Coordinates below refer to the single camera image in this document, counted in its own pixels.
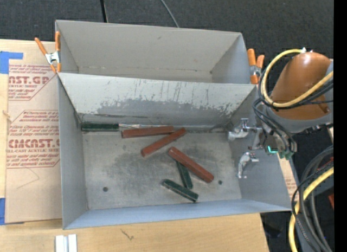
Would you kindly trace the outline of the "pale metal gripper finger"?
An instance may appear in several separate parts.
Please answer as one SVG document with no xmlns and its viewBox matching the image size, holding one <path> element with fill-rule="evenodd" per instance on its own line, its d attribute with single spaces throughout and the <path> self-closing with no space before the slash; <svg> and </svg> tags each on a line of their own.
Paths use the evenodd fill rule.
<svg viewBox="0 0 347 252">
<path fill-rule="evenodd" d="M 246 176 L 243 175 L 246 167 L 250 164 L 255 164 L 259 162 L 259 158 L 256 156 L 254 152 L 245 152 L 237 165 L 237 177 L 238 179 L 246 178 Z"/>
<path fill-rule="evenodd" d="M 234 141 L 235 139 L 245 138 L 249 133 L 247 124 L 248 119 L 240 119 L 240 121 L 233 126 L 233 129 L 227 132 L 227 140 Z"/>
</svg>

